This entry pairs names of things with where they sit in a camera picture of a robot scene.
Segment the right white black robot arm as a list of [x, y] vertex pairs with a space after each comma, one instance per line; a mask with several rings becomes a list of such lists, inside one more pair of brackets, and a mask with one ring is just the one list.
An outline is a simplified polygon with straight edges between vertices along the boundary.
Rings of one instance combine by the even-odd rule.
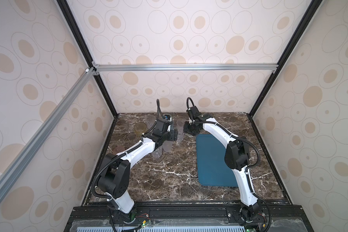
[[223, 127], [208, 113], [201, 113], [192, 98], [186, 100], [189, 121], [185, 122], [184, 132], [192, 136], [205, 130], [213, 135], [225, 147], [225, 164], [233, 171], [241, 201], [241, 217], [245, 222], [252, 222], [260, 213], [263, 202], [254, 190], [250, 169], [258, 166], [261, 156], [256, 148], [244, 136], [238, 136]]

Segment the pink plastic cup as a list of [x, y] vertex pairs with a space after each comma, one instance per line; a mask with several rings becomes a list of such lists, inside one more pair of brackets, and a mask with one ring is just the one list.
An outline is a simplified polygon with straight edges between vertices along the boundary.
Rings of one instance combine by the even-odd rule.
[[124, 146], [118, 146], [118, 147], [116, 147], [116, 148], [114, 148], [113, 150], [112, 150], [112, 153], [114, 154], [114, 155], [117, 155], [117, 154], [119, 154], [119, 153], [121, 153], [121, 152], [124, 152], [125, 151], [125, 147]]

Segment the teal plastic tray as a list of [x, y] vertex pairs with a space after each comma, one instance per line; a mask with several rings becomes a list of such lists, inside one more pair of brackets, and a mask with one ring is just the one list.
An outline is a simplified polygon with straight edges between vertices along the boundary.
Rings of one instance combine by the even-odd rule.
[[210, 134], [196, 137], [198, 180], [203, 186], [238, 187], [233, 171], [224, 161], [226, 148]]

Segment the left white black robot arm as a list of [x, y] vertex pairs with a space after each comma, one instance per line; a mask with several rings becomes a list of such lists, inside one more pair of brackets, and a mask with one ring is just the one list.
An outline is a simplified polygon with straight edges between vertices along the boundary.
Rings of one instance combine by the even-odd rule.
[[162, 113], [159, 102], [156, 100], [157, 114], [151, 128], [141, 135], [134, 146], [107, 157], [91, 182], [90, 192], [94, 197], [106, 199], [124, 214], [130, 213], [134, 207], [134, 201], [127, 190], [131, 168], [160, 148], [164, 142], [177, 140], [178, 132], [172, 129], [172, 117]]

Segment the clear textured cup front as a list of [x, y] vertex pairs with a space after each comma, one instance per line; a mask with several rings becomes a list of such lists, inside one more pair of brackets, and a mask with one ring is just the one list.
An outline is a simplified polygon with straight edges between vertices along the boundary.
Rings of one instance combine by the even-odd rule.
[[162, 154], [163, 154], [163, 149], [162, 147], [159, 147], [152, 152], [152, 157], [155, 159], [158, 159], [162, 156]]

